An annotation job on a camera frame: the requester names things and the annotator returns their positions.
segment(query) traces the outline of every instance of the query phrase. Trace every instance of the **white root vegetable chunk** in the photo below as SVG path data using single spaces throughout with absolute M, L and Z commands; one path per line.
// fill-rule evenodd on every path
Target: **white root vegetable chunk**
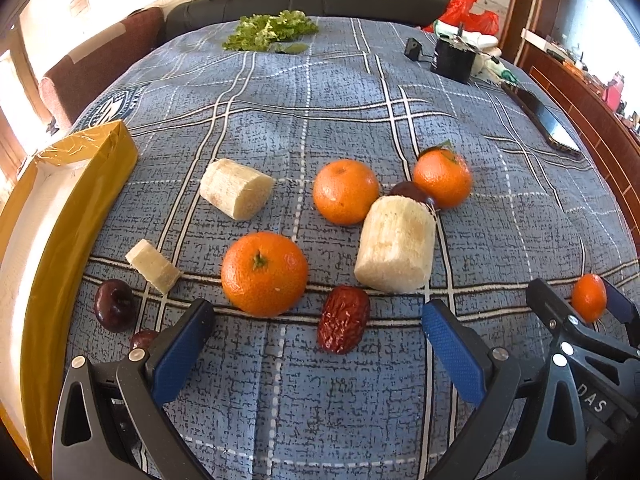
M 180 270 L 144 238 L 126 254 L 125 258 L 163 294 L 168 293 L 182 275 Z
M 275 182 L 254 168 L 221 158 L 207 167 L 200 195 L 234 220 L 248 220 L 263 208 Z
M 362 226 L 356 279 L 383 292 L 429 283 L 436 222 L 427 206 L 404 196 L 377 199 Z

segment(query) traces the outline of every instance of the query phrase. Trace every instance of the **red date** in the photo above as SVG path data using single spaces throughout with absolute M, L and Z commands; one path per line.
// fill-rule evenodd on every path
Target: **red date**
M 346 354 L 362 339 L 369 320 L 369 297 L 354 286 L 339 285 L 329 294 L 318 324 L 318 344 L 327 352 Z
M 396 184 L 395 186 L 393 186 L 391 191 L 389 191 L 389 195 L 405 196 L 407 198 L 415 200 L 416 202 L 434 207 L 433 198 L 431 198 L 410 180 L 405 180 L 404 182 L 400 182 L 400 184 Z

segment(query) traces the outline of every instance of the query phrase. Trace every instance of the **blue plaid bedspread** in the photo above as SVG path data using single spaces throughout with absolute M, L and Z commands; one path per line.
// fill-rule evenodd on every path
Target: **blue plaid bedspread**
M 102 280 L 131 284 L 141 305 L 136 329 L 169 326 L 203 297 L 218 311 L 213 336 L 180 397 L 164 408 L 215 478 L 421 479 L 472 411 L 425 341 L 425 297 L 445 301 L 490 346 L 541 356 L 550 336 L 525 306 L 527 282 L 542 277 L 567 298 L 582 273 L 597 272 L 638 301 L 638 258 L 586 149 L 579 160 L 556 152 L 499 88 L 455 83 L 403 55 L 410 36 L 430 54 L 432 35 L 315 20 L 320 32 L 296 56 L 223 51 L 235 23 L 176 38 L 80 117 L 76 129 L 124 119 L 140 159 L 86 266 L 66 361 L 116 360 L 128 350 L 132 332 L 108 333 L 92 312 Z M 582 146 L 558 107 L 515 73 Z M 360 227 L 330 225 L 318 214 L 314 176 L 331 160 L 357 158 L 389 190 L 410 178 L 421 149 L 446 139 L 470 164 L 474 189 L 438 216 L 429 287 L 373 295 L 357 349 L 320 351 L 316 323 L 327 292 L 356 285 Z M 234 222 L 199 198 L 199 179 L 216 157 L 277 179 L 251 221 Z M 290 237 L 309 262 L 304 298 L 277 319 L 241 315 L 220 287 L 226 249 L 259 230 Z M 125 261 L 143 237 L 184 271 L 167 297 Z M 608 313 L 597 329 L 623 337 Z M 521 408 L 484 472 L 497 466 Z M 156 471 L 144 450 L 136 454 L 143 469 Z

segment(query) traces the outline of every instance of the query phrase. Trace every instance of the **brown cushion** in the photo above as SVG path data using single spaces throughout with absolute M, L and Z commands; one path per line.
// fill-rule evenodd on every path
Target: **brown cushion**
M 40 97 L 63 129 L 127 68 L 158 46 L 162 9 L 136 12 L 77 46 L 40 82 Z

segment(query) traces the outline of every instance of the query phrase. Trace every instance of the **metal screw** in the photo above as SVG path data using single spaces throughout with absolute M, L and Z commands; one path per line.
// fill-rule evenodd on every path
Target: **metal screw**
M 82 368 L 84 366 L 84 363 L 86 362 L 86 359 L 84 358 L 84 356 L 79 355 L 74 357 L 74 360 L 71 361 L 71 367 L 72 368 Z
M 562 354 L 554 354 L 553 356 L 554 363 L 556 366 L 563 367 L 566 366 L 567 360 Z
M 140 361 L 145 356 L 145 351 L 142 348 L 134 348 L 131 352 L 129 352 L 129 361 Z
M 560 348 L 567 355 L 574 354 L 574 347 L 572 347 L 567 341 L 562 341 L 562 343 L 560 343 Z
M 491 355 L 496 361 L 506 361 L 509 358 L 509 352 L 499 346 L 491 350 Z

